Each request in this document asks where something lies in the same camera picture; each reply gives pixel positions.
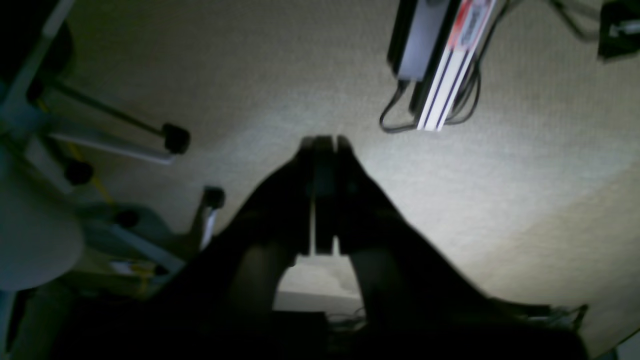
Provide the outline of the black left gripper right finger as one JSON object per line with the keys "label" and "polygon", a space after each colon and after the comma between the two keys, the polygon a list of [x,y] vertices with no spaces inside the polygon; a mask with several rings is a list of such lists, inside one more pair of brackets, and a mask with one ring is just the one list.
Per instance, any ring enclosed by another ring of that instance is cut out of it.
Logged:
{"label": "black left gripper right finger", "polygon": [[572,330],[519,319],[481,292],[393,204],[344,136],[322,139],[324,236],[361,292],[364,360],[586,360]]}

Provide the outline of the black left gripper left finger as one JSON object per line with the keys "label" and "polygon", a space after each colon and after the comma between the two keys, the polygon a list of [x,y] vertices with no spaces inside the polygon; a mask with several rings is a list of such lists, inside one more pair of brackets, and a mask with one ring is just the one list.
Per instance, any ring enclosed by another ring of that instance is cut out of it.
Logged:
{"label": "black left gripper left finger", "polygon": [[66,333],[53,360],[281,360],[272,310],[281,278],[309,249],[311,189],[324,136],[302,139],[208,248],[158,293],[105,325]]}

